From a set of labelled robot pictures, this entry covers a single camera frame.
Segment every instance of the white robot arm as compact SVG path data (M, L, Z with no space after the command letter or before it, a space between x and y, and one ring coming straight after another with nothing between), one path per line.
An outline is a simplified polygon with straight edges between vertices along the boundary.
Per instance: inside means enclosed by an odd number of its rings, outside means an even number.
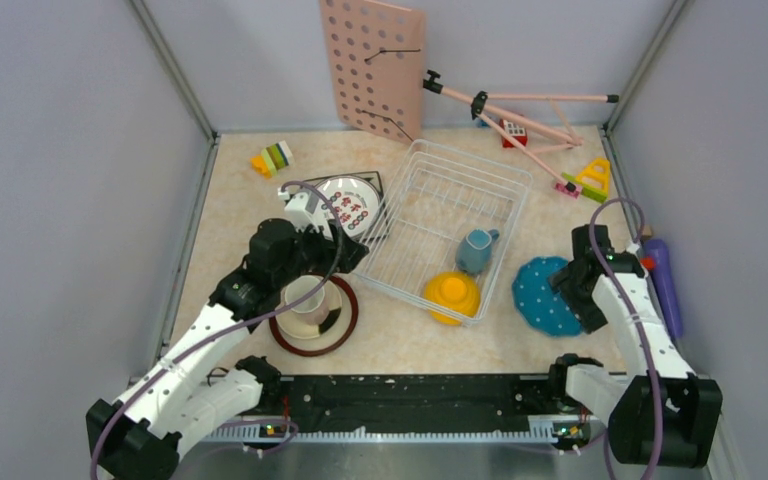
M228 351L248 338L239 322L272 312L281 289L308 273L348 273L367 254L367 247L345 234L336 222L314 216L315 197L300 191L288 200L287 217L262 222L249 241L249 253L216 290L185 335L150 372L112 404L100 399L87 412L90 450L104 429L99 465L119 480L166 480L179 460L202 438L235 415L251 410L277 390L280 372L263 359L249 357L212 387L202 380ZM226 329L230 333L208 337ZM180 358L196 344L202 348ZM146 382L154 381L148 390ZM129 405L115 422L117 412Z
M646 464L653 450L654 402L660 402L663 445L658 465L700 468L707 463L722 406L714 380L700 379L681 357L650 298L648 274L634 253L616 253L608 229L596 225L599 249L631 300L622 295L590 247L588 226L572 231L573 261L549 278L584 329L610 325L625 360L625 379L593 359L564 355L550 367L557 397L578 402L608 425L608 439L621 463ZM644 340L657 371L660 398L653 398Z

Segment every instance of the purple bottle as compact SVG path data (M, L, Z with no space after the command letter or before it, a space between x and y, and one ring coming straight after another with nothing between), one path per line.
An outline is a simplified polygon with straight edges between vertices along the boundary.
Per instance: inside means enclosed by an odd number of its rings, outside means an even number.
M673 339L681 338L684 335L684 326L678 311L678 299L673 284L670 251L667 249L667 244L659 238L653 238L643 244L643 251L655 261L655 268L651 272L652 283L655 284L655 291L658 292L667 331Z

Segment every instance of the blue mug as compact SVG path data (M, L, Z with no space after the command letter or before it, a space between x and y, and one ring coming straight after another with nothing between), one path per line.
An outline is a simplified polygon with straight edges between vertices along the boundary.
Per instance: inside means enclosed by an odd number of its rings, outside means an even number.
M493 244L499 239L496 229L482 230L476 228L469 232L458 245L455 254L455 265L458 270L467 275L480 275L490 263L493 256Z

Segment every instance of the blue plate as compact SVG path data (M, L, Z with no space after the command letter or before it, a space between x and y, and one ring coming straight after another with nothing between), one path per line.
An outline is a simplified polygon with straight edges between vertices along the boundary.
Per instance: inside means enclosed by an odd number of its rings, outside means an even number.
M561 257L535 257L520 267L512 285L514 307L529 325L553 337L581 334L581 324L560 293L552 293L549 276L569 263Z

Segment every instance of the plate with red text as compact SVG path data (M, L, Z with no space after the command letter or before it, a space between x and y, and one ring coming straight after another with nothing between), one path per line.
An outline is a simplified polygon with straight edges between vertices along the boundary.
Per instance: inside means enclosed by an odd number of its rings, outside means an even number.
M381 196L371 183L351 175L332 177L316 186L325 194L340 215L340 224L351 238L357 238L375 223L381 209ZM319 214L327 221L334 216L323 202L317 205ZM326 238L331 232L325 231Z

